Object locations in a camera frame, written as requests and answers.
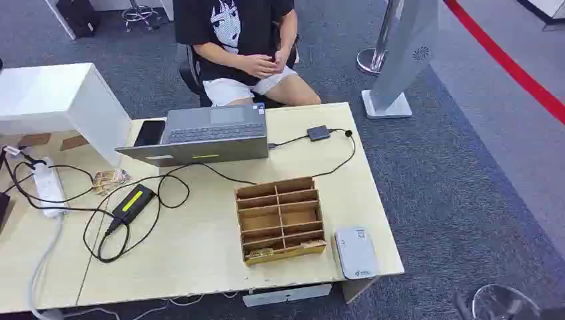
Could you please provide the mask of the person's right hand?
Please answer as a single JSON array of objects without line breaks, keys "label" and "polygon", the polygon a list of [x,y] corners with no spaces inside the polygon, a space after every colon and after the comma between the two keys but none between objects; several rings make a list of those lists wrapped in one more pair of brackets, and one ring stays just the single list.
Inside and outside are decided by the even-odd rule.
[{"label": "person's right hand", "polygon": [[268,55],[241,56],[237,68],[259,79],[265,79],[279,71],[273,58]]}]

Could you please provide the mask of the person's left hand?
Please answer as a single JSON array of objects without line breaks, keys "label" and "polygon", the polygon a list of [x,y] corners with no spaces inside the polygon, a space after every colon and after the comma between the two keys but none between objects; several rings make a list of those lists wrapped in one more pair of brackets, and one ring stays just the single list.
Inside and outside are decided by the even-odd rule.
[{"label": "person's left hand", "polygon": [[276,64],[275,73],[282,73],[284,71],[289,55],[290,55],[290,49],[286,47],[281,47],[275,53],[275,64]]}]

